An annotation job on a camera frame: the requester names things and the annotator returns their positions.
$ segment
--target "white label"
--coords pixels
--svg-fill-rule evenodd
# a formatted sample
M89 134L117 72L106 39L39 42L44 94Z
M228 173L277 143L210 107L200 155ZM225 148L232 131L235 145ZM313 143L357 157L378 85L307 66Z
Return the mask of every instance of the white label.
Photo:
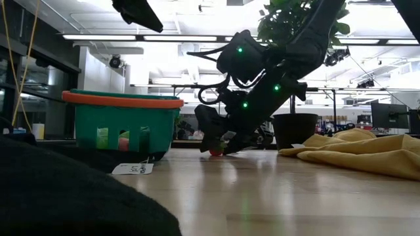
M133 164L133 163L122 163L119 164L112 171L112 174L150 174L153 170L152 163L150 164Z
M305 145L303 145L303 144L292 144L291 146L293 148L304 148L305 147Z

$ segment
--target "plastic basket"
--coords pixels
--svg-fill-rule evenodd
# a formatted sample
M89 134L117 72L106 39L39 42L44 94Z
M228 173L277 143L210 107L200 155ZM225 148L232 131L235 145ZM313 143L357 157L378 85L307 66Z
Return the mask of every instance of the plastic basket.
M183 101L175 96L113 94L73 89L63 100L75 103L76 142L96 148L98 130L108 129L108 149L118 149L121 130L129 131L129 151L147 152L160 159L169 149L174 120Z

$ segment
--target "wooden floor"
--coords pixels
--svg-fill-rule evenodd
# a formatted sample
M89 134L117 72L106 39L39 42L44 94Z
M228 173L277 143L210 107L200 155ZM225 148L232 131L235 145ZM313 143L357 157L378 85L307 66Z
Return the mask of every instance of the wooden floor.
M116 176L168 208L184 236L420 235L420 183L245 151L172 149Z

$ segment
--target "plant pot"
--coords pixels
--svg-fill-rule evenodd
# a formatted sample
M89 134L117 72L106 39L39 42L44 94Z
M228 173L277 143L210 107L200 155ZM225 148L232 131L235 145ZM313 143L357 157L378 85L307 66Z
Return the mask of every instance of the plant pot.
M275 115L273 120L277 149L292 148L315 134L318 115L306 113Z

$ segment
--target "yellow cloth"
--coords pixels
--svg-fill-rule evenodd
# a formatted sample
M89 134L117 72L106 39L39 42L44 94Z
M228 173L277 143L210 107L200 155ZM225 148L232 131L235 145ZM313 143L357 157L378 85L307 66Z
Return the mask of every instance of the yellow cloth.
M304 161L420 180L420 140L408 135L376 138L354 128L332 138L313 135L305 147L282 149L279 154Z

